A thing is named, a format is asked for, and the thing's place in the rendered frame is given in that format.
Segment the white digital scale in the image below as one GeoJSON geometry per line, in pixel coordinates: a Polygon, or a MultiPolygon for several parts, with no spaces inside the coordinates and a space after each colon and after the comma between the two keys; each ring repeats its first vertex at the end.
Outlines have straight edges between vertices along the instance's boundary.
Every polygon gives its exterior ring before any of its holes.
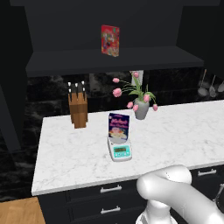
{"type": "Polygon", "coordinates": [[[132,149],[129,139],[124,142],[123,140],[117,141],[109,137],[108,150],[114,162],[124,162],[132,159],[132,149]]]}

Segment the red cereal box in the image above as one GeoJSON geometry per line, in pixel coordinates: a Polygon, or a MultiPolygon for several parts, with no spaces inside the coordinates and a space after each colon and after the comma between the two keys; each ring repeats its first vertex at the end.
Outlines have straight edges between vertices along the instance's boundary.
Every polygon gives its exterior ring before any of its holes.
{"type": "Polygon", "coordinates": [[[120,46],[120,28],[103,24],[101,26],[101,52],[118,57],[120,46]]]}

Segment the dark cabinet door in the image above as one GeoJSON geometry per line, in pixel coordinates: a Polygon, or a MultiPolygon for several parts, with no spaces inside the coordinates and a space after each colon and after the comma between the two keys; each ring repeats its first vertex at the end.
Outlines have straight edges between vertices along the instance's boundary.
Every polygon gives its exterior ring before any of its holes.
{"type": "Polygon", "coordinates": [[[15,156],[22,147],[27,74],[26,64],[32,53],[24,6],[11,6],[0,0],[0,122],[7,146],[0,153],[0,170],[15,171],[15,156]]]}
{"type": "Polygon", "coordinates": [[[177,46],[224,80],[224,0],[183,0],[177,46]]]}

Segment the blue food box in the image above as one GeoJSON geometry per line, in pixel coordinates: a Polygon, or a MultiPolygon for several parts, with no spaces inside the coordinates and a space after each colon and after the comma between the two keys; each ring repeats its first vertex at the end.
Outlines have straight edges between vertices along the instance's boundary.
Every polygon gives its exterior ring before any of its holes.
{"type": "Polygon", "coordinates": [[[128,140],[130,117],[110,113],[108,115],[108,137],[115,144],[123,144],[128,140]]]}

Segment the grey vase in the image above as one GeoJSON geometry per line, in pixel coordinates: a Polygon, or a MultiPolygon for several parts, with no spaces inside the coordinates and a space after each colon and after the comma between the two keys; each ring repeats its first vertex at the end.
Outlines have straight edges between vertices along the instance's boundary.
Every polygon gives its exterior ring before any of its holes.
{"type": "Polygon", "coordinates": [[[138,109],[135,112],[136,119],[143,120],[148,113],[150,104],[148,102],[143,102],[139,101],[138,99],[135,99],[134,105],[138,106],[138,109]]]}

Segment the wooden knife block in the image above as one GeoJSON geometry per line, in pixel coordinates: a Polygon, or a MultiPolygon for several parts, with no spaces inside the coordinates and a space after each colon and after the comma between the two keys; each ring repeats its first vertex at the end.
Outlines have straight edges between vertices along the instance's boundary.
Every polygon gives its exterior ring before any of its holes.
{"type": "Polygon", "coordinates": [[[88,98],[84,80],[76,82],[74,88],[72,83],[68,82],[68,105],[74,127],[85,128],[88,122],[88,98]]]}

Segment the pink tulips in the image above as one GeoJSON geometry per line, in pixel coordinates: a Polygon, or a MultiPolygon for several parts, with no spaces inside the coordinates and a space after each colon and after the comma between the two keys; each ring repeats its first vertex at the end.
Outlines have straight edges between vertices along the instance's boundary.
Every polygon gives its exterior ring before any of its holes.
{"type": "Polygon", "coordinates": [[[129,95],[136,95],[136,99],[139,100],[142,103],[147,103],[150,101],[153,101],[153,110],[158,110],[158,105],[156,103],[156,96],[148,91],[148,88],[145,88],[145,91],[142,90],[142,86],[140,84],[139,80],[139,72],[137,71],[130,71],[131,77],[134,79],[135,84],[131,84],[127,81],[122,81],[118,78],[114,78],[114,83],[123,82],[124,86],[123,88],[115,88],[113,90],[113,96],[114,97],[121,97],[124,92],[128,92],[129,95]]]}

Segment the dark drawer front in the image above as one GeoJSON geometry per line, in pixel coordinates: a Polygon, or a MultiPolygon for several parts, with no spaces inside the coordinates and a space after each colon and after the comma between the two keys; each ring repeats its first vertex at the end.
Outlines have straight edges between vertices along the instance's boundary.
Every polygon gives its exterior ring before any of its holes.
{"type": "Polygon", "coordinates": [[[137,192],[137,181],[135,179],[69,190],[65,192],[65,198],[66,203],[119,199],[133,201],[136,205],[145,203],[145,200],[137,192]],[[122,187],[121,191],[100,193],[102,187],[111,188],[117,185],[122,187]]]}
{"type": "Polygon", "coordinates": [[[203,186],[203,185],[217,186],[218,184],[224,183],[224,165],[208,166],[204,168],[194,169],[191,170],[191,174],[192,174],[193,186],[203,186]],[[216,174],[198,177],[198,171],[209,172],[212,169],[217,170],[216,174]]]}
{"type": "Polygon", "coordinates": [[[80,203],[71,209],[71,224],[134,224],[145,205],[146,202],[136,205],[127,199],[94,200],[80,203]],[[113,209],[116,206],[119,206],[121,211],[101,214],[102,209],[113,209]]]}

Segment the grey hanging ladle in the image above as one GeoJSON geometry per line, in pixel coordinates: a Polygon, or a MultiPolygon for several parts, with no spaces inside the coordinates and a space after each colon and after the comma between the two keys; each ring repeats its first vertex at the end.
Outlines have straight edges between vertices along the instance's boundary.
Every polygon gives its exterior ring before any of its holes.
{"type": "Polygon", "coordinates": [[[199,94],[200,96],[207,96],[207,95],[208,95],[208,91],[207,91],[204,87],[202,87],[203,82],[204,82],[203,80],[202,80],[201,83],[200,83],[200,87],[199,87],[199,89],[198,89],[198,94],[199,94]]]}

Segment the grey hanging spoon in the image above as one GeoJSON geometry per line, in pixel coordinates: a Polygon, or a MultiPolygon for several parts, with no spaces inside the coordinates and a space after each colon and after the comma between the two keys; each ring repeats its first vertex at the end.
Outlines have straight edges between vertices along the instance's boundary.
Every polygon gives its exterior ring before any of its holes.
{"type": "Polygon", "coordinates": [[[210,94],[211,97],[215,97],[216,96],[215,88],[213,86],[214,80],[215,80],[215,76],[213,77],[213,81],[212,81],[211,86],[209,88],[209,94],[210,94]]]}

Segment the white wall socket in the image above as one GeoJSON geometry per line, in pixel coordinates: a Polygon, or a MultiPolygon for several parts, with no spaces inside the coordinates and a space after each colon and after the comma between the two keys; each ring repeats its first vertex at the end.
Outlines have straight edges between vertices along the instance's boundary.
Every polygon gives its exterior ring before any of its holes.
{"type": "MultiPolygon", "coordinates": [[[[143,77],[144,77],[144,70],[138,70],[138,71],[130,71],[131,75],[134,73],[134,72],[138,72],[138,83],[140,86],[142,86],[143,84],[143,77]]],[[[135,86],[136,83],[133,79],[133,77],[131,78],[131,85],[135,86]]]]}

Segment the dark open wall cabinet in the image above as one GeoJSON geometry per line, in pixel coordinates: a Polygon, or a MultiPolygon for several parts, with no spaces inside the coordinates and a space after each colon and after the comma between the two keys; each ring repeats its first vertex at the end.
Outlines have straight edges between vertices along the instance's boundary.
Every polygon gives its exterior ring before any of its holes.
{"type": "Polygon", "coordinates": [[[201,67],[177,46],[183,0],[10,0],[24,6],[30,77],[201,67]],[[102,53],[102,25],[120,28],[119,56],[102,53]]]}

